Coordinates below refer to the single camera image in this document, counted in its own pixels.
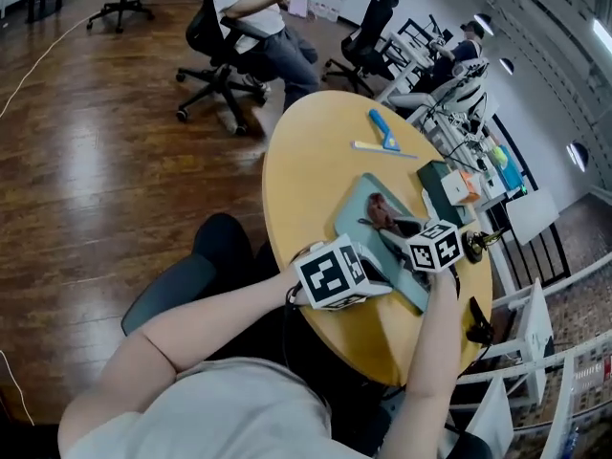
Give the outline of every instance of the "blue handle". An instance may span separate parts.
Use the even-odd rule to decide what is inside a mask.
[[[384,121],[383,116],[381,116],[379,111],[377,111],[376,109],[370,109],[368,115],[370,116],[370,119],[384,134],[384,139],[382,140],[382,147],[384,149],[390,149],[393,151],[401,151],[400,146],[398,145],[398,142],[395,139],[395,136],[393,136],[391,129]]]

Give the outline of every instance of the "chair wheel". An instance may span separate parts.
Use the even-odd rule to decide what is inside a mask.
[[[189,117],[189,113],[186,109],[179,109],[176,111],[176,119],[180,122],[187,122],[187,118]]]

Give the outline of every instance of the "shoe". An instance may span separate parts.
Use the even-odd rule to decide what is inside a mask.
[[[261,89],[261,91],[263,92],[264,96],[268,96],[270,94],[270,92],[272,91],[272,87],[270,86],[270,83],[267,83],[265,81],[260,81],[257,78],[255,78],[253,75],[247,73],[242,77],[242,82],[245,85],[249,85],[251,87],[259,87]]]

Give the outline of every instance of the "white cable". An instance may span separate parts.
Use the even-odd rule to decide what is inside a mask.
[[[62,34],[58,38],[58,40],[56,40],[51,46],[49,46],[49,49],[47,51],[45,51],[40,58],[38,58],[38,60],[34,63],[34,66],[32,66],[31,69],[26,73],[26,75],[23,78],[21,78],[21,81],[19,82],[19,85],[17,85],[17,88],[15,89],[15,91],[12,93],[12,95],[7,100],[7,103],[4,106],[4,109],[2,109],[2,112],[0,113],[0,119],[2,119],[2,117],[4,116],[4,113],[7,112],[7,109],[9,108],[9,104],[11,103],[12,98],[17,95],[17,92],[19,92],[19,89],[21,88],[21,85],[23,85],[23,82],[26,81],[26,78],[29,77],[32,74],[32,72],[34,71],[34,68],[36,68],[36,66],[38,66],[38,63],[40,63],[40,61],[42,61],[42,58],[45,57],[46,55],[48,55],[49,51],[54,47],[54,45],[57,44],[59,41],[61,41],[64,37],[66,37],[66,35],[68,33],[73,31],[74,29],[76,29],[80,24],[82,24],[83,22],[85,22],[89,18],[93,17],[94,15],[96,15],[96,14],[92,13],[91,15],[88,15],[84,19],[79,20],[78,22],[76,22],[76,24],[73,27],[71,27],[68,31],[66,31],[64,34]]]
[[[4,362],[7,363],[7,369],[9,369],[9,374],[11,375],[12,382],[14,383],[15,387],[17,388],[17,391],[19,391],[19,395],[21,396],[21,404],[23,405],[23,409],[26,412],[26,415],[28,415],[28,419],[30,420],[30,423],[32,424],[32,426],[34,426],[34,420],[30,416],[30,412],[26,408],[26,400],[24,400],[24,398],[23,398],[23,391],[19,387],[19,384],[17,384],[17,380],[15,379],[14,375],[12,374],[11,366],[9,365],[9,360],[7,359],[7,356],[4,354],[4,352],[2,350],[0,350],[0,354],[2,354],[2,357],[4,357]]]

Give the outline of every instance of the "hardwood floor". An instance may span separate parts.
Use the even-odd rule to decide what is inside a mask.
[[[12,12],[0,30],[0,104],[47,47],[106,0],[65,0],[60,15],[27,26]],[[231,136],[214,100],[177,105],[198,84],[179,66],[205,68],[185,29],[201,0],[146,0],[149,22],[124,34],[84,24],[46,56],[0,119],[0,349],[37,423],[56,423],[122,339],[120,318],[157,274],[190,250],[215,211],[235,215],[254,246],[266,237],[261,168],[267,136]],[[323,62],[348,30],[294,23]],[[270,134],[282,87],[260,111]],[[25,420],[0,363],[0,390]]]

